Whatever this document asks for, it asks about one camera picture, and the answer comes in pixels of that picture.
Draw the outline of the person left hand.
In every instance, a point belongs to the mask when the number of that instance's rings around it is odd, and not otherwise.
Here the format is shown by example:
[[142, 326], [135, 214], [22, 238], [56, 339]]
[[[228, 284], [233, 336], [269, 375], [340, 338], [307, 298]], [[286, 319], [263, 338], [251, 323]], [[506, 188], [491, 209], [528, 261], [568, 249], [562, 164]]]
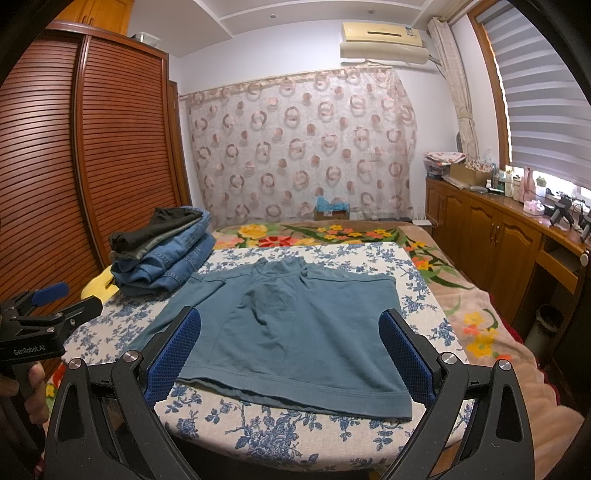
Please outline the person left hand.
[[[36, 362], [29, 368], [27, 375], [33, 393], [26, 398], [25, 409], [32, 424], [42, 425], [49, 418], [45, 396], [45, 371], [42, 365]], [[0, 392], [2, 397], [14, 397], [19, 392], [19, 384], [14, 379], [1, 376]]]

